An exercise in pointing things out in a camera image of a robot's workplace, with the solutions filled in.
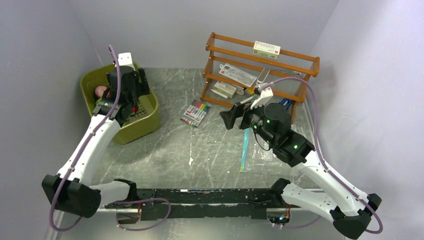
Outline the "purple onion toy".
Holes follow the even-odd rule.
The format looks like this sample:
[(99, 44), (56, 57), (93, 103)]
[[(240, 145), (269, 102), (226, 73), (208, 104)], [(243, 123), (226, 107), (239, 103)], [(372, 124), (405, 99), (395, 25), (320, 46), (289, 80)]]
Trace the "purple onion toy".
[(103, 96), (104, 92), (105, 92), (107, 89), (108, 89), (108, 87), (107, 87), (107, 86), (104, 86), (104, 85), (99, 85), (99, 86), (97, 86), (97, 87), (95, 88), (95, 90), (94, 90), (95, 97), (96, 97), (97, 99), (101, 98), (101, 97)]

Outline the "clear zip bag blue zipper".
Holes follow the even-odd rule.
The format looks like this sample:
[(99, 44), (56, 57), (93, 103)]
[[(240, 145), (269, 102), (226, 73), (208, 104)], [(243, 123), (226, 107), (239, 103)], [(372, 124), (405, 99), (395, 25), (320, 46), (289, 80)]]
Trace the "clear zip bag blue zipper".
[(254, 135), (251, 128), (244, 130), (243, 148), (241, 153), (240, 172), (256, 175), (279, 175), (282, 173), (282, 163), (278, 161), (269, 145), (259, 136)]

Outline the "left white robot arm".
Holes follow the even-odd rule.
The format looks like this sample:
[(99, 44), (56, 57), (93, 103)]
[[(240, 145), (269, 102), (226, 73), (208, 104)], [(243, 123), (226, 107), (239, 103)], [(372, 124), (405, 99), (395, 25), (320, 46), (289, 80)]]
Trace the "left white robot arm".
[(139, 194), (132, 181), (118, 178), (103, 185), (91, 184), (95, 167), (108, 144), (127, 119), (139, 110), (139, 98), (150, 93), (142, 67), (116, 67), (106, 77), (109, 88), (95, 106), (84, 137), (57, 174), (47, 174), (42, 180), (42, 188), (51, 204), (50, 214), (58, 210), (90, 218), (105, 205), (120, 202), (132, 208), (138, 203)]

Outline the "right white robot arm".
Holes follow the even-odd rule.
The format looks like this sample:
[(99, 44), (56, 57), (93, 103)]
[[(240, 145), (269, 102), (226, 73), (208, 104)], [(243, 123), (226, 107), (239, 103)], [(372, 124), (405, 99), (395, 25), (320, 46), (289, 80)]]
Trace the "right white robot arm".
[(278, 103), (249, 108), (241, 103), (219, 113), (227, 130), (241, 118), (239, 129), (252, 129), (269, 150), (282, 161), (308, 176), (323, 194), (297, 186), (280, 178), (271, 187), (270, 202), (275, 207), (295, 205), (311, 211), (332, 223), (343, 236), (357, 240), (368, 226), (382, 199), (375, 193), (354, 187), (319, 155), (318, 149), (303, 135), (292, 130), (291, 115)]

